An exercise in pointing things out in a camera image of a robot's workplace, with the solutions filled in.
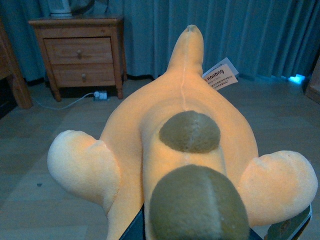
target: olive green patch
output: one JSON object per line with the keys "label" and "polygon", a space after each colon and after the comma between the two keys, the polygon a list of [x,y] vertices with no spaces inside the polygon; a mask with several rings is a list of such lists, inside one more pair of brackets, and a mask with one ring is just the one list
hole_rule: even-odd
{"label": "olive green patch", "polygon": [[171,117],[160,129],[160,140],[185,153],[208,153],[219,146],[220,130],[214,120],[195,111]]}
{"label": "olive green patch", "polygon": [[177,168],[156,185],[150,221],[158,240],[247,240],[245,206],[228,178],[197,165]]}

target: paper tag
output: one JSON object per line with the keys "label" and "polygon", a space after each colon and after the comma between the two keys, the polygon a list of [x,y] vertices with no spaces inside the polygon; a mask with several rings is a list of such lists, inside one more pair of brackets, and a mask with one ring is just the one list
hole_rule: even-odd
{"label": "paper tag", "polygon": [[217,68],[221,67],[224,64],[228,65],[228,67],[231,69],[234,76],[237,77],[239,75],[239,72],[237,71],[235,66],[231,63],[229,58],[226,57],[225,59],[221,60],[216,65],[214,65],[212,68],[210,68],[208,71],[206,71],[205,74],[202,75],[202,78],[204,78],[204,76],[208,75],[209,73],[211,73],[212,71],[216,70]]}
{"label": "paper tag", "polygon": [[227,64],[216,68],[209,74],[202,76],[202,78],[215,90],[222,89],[230,84],[238,82]]}

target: blue light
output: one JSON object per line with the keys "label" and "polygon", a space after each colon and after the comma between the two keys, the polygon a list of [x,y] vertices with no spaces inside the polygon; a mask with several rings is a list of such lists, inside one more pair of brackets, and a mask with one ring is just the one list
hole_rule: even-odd
{"label": "blue light", "polygon": [[305,76],[297,74],[295,76],[289,77],[289,81],[295,84],[301,84],[305,80],[305,78],[306,78]]}

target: plush toy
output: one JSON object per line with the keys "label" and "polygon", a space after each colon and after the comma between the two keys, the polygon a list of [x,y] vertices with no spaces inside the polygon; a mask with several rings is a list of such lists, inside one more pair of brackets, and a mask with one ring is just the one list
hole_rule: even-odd
{"label": "plush toy", "polygon": [[318,180],[301,154],[258,156],[246,119],[202,79],[203,48],[188,26],[166,73],[125,99],[99,140],[68,130],[52,143],[51,175],[103,207],[107,240],[119,239],[143,204],[147,240],[241,240],[315,197]]}

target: power strip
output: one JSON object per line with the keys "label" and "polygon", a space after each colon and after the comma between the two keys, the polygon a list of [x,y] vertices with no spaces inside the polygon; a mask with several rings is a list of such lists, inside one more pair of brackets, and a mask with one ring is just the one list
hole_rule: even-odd
{"label": "power strip", "polygon": [[107,91],[95,91],[93,93],[93,100],[94,101],[107,101],[108,100],[108,94]]}

